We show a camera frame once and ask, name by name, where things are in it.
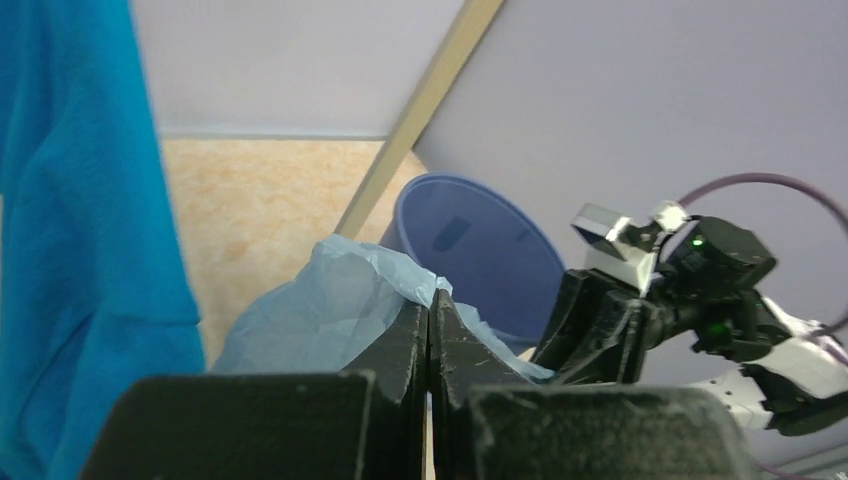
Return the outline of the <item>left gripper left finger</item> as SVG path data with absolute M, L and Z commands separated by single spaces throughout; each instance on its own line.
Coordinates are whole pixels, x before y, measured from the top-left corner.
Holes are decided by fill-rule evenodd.
M 424 306 L 337 373 L 159 376 L 112 410 L 85 479 L 421 479 Z

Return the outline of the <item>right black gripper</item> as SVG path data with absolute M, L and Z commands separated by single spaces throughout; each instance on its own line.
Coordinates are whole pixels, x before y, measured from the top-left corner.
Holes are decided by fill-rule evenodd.
M 564 272 L 531 356 L 553 372 L 549 383 L 633 384 L 646 352 L 691 330 L 701 316 L 693 299 L 656 292 L 638 298 L 612 288 L 612 278 L 596 270 Z

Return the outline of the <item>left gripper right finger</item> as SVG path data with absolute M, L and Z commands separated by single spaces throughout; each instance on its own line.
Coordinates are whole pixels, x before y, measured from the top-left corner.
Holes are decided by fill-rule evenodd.
M 541 386 L 494 355 L 438 291 L 429 321 L 440 479 L 755 479 L 741 429 L 690 388 Z

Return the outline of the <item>light blue trash bag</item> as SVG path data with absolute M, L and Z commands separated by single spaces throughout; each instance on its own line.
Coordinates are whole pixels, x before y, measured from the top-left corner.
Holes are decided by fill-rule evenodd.
M 440 289 L 453 287 L 406 254 L 331 235 L 293 280 L 241 314 L 211 370 L 337 372 L 388 330 L 405 303 L 428 307 Z

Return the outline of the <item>blue plastic trash bin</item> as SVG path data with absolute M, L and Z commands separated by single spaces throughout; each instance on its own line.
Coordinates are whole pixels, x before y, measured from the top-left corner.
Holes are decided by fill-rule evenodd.
M 381 245 L 408 255 L 475 307 L 512 350 L 536 346 L 566 265 L 543 231 L 495 190 L 429 173 L 399 194 Z

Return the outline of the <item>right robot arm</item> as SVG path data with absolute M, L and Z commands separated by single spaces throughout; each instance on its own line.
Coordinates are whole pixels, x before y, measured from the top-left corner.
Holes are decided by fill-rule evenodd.
M 776 261 L 753 232 L 678 212 L 638 226 L 593 208 L 573 227 L 585 265 L 564 273 L 532 355 L 553 383 L 632 384 L 649 350 L 692 332 L 695 352 L 733 363 L 698 388 L 740 425 L 797 437 L 846 418 L 846 351 L 758 291 Z

